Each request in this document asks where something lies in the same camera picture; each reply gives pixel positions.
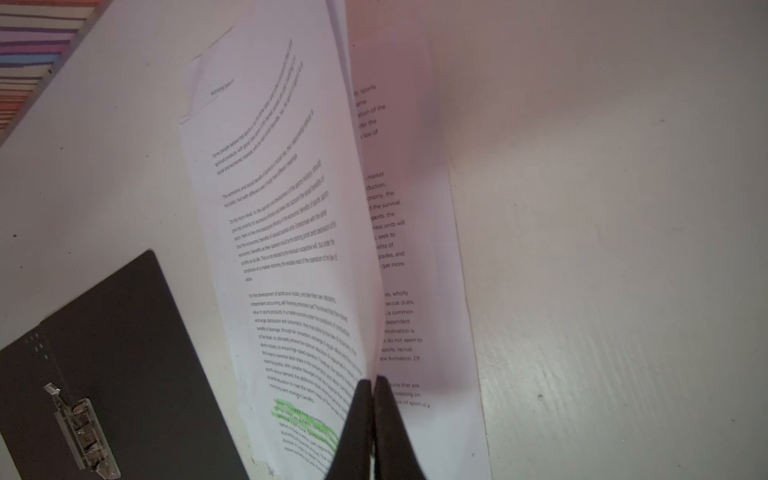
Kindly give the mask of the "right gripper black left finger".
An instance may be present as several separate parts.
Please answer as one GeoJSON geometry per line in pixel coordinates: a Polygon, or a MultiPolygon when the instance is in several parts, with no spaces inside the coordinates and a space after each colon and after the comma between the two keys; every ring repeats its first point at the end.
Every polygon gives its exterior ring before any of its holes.
{"type": "Polygon", "coordinates": [[[374,439],[371,381],[360,380],[339,438],[326,480],[368,480],[374,439]]]}

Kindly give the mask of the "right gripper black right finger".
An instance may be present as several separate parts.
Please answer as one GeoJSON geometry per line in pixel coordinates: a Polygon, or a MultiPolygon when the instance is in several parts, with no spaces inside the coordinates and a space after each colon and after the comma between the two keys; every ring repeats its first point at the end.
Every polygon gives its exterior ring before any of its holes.
{"type": "Polygon", "coordinates": [[[388,379],[373,392],[374,475],[377,480],[425,480],[388,379]]]}

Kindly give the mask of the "black file folder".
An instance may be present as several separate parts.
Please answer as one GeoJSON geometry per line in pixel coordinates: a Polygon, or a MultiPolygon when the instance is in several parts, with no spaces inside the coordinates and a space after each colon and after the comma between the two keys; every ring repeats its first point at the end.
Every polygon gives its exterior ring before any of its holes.
{"type": "Polygon", "coordinates": [[[49,384],[92,403],[125,479],[247,475],[152,251],[1,352],[1,433],[19,475],[83,479],[49,384]]]}

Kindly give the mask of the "printed paper sheet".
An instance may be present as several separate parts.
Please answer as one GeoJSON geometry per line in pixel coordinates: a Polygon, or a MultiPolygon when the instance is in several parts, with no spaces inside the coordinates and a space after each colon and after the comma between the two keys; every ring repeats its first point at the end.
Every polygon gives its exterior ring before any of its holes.
{"type": "Polygon", "coordinates": [[[321,479],[384,299],[339,1],[254,1],[194,62],[180,134],[255,458],[321,479]]]}
{"type": "Polygon", "coordinates": [[[351,49],[366,195],[385,291],[380,372],[430,479],[491,467],[426,24],[351,49]]]}

